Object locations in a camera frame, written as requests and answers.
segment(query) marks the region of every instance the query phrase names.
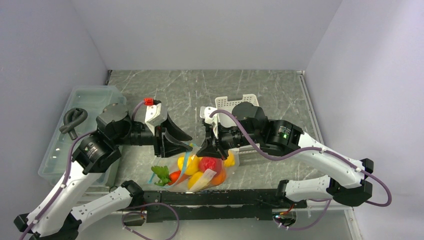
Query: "perforated basket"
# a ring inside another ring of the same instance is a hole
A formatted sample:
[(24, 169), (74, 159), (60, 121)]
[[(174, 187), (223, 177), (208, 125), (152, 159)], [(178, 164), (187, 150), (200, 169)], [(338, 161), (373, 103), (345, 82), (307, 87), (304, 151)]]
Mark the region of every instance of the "perforated basket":
[[(219, 96), (215, 98), (215, 106), (217, 109), (227, 110), (228, 112), (232, 112), (233, 108), (241, 103), (241, 102), (249, 102), (254, 106), (259, 107), (258, 99), (255, 94), (243, 94), (243, 97), (240, 98), (228, 98), (228, 96)], [(222, 126), (229, 128), (235, 126), (236, 124), (229, 118), (227, 115), (218, 113), (218, 120)]]

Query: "red tomato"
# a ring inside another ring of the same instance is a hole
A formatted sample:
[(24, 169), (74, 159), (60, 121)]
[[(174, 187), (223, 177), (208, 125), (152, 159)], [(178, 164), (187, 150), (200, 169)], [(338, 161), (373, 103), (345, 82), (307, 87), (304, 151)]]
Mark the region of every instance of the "red tomato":
[(204, 173), (206, 169), (210, 169), (216, 172), (216, 174), (220, 174), (223, 169), (223, 161), (219, 158), (204, 156), (200, 160), (198, 168), (202, 173)]

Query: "toy fruit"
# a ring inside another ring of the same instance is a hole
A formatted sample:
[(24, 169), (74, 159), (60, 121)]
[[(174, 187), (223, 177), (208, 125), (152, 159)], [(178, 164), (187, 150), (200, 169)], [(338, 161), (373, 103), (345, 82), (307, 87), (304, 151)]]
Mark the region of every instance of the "toy fruit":
[(216, 172), (216, 174), (220, 174), (223, 169), (223, 161), (219, 158), (204, 156), (198, 164), (198, 169), (202, 173), (204, 173), (206, 169), (210, 169)]
[(170, 182), (168, 182), (168, 185), (172, 185), (174, 183), (181, 183), (182, 181), (186, 180), (189, 178), (189, 176), (187, 174), (183, 174), (182, 177), (178, 180), (178, 178), (180, 177), (181, 171), (174, 171), (173, 173), (171, 173), (169, 175), (169, 179), (171, 180)]
[(203, 176), (203, 172), (198, 171), (188, 180), (188, 189), (191, 189), (193, 185)]
[[(200, 158), (198, 158), (196, 155), (189, 156), (188, 160), (187, 160), (187, 167), (185, 168), (184, 174), (191, 176), (191, 175), (195, 174), (196, 172), (198, 172), (199, 171), (199, 167), (198, 167), (199, 161), (200, 161)], [(178, 158), (178, 161), (177, 161), (178, 168), (179, 168), (180, 171), (183, 170), (183, 163), (184, 163), (184, 157), (181, 156), (181, 157)]]
[(224, 167), (229, 168), (234, 165), (236, 165), (236, 158), (234, 157), (234, 154), (232, 151), (228, 151), (228, 157), (225, 161), (222, 161), (224, 163)]
[(214, 185), (214, 186), (218, 186), (220, 184), (222, 184), (225, 179), (227, 178), (227, 173), (225, 171), (225, 168), (222, 169), (221, 173), (215, 175), (212, 180), (210, 181), (209, 184)]

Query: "red connector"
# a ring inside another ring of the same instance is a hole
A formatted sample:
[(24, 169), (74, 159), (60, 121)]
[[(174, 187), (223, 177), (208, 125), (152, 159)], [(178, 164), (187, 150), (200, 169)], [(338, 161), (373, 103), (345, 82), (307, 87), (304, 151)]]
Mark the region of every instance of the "red connector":
[(147, 98), (144, 99), (144, 105), (146, 105), (146, 106), (152, 106), (154, 104), (155, 103), (154, 103), (154, 100), (153, 100), (152, 97), (147, 97)]

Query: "marble tabletop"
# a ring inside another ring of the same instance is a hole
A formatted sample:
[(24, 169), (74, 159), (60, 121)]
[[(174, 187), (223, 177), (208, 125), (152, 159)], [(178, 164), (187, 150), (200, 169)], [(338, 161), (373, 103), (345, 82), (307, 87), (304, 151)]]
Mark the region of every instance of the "marble tabletop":
[[(255, 94), (270, 119), (283, 119), (316, 138), (308, 103), (296, 71), (291, 70), (114, 70), (109, 85), (116, 86), (127, 99), (130, 111), (144, 98), (162, 101), (171, 119), (201, 145), (205, 136), (199, 111), (215, 106), (215, 98)], [(136, 120), (143, 122), (141, 108)], [(272, 162), (258, 153), (239, 156), (240, 165), (232, 176), (215, 189), (276, 188), (280, 180), (306, 180), (323, 176), (297, 160)], [(125, 146), (115, 184), (134, 180), (144, 190), (160, 190), (148, 184), (151, 166), (158, 162), (151, 146)]]

